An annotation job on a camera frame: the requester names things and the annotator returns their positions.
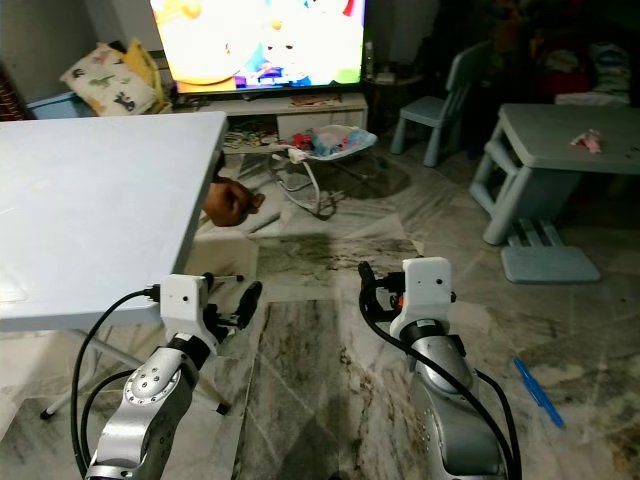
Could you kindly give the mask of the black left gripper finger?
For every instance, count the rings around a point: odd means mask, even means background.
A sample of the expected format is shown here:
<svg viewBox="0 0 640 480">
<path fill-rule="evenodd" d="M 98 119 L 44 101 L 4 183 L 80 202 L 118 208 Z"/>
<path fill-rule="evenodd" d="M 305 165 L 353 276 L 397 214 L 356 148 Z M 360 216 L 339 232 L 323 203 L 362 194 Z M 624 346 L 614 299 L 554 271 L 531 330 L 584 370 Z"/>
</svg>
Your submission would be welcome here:
<svg viewBox="0 0 640 480">
<path fill-rule="evenodd" d="M 232 321 L 237 330 L 244 330 L 250 325 L 257 308 L 259 308 L 261 293 L 261 282 L 252 282 L 244 289 L 241 298 L 239 298 L 238 306 L 232 314 Z"/>
</svg>

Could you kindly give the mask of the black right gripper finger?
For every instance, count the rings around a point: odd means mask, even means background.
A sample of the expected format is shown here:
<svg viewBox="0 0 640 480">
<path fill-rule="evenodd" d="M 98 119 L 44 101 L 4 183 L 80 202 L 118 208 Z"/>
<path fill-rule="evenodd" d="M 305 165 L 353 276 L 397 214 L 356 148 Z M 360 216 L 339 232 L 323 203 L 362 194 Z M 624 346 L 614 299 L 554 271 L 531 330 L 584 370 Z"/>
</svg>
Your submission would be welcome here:
<svg viewBox="0 0 640 480">
<path fill-rule="evenodd" d="M 381 306 L 378 300 L 378 291 L 387 288 L 387 279 L 376 275 L 369 262 L 360 262 L 357 271 L 361 280 L 360 292 L 357 294 L 357 307 L 361 316 L 366 323 L 389 323 L 390 311 Z"/>
</svg>

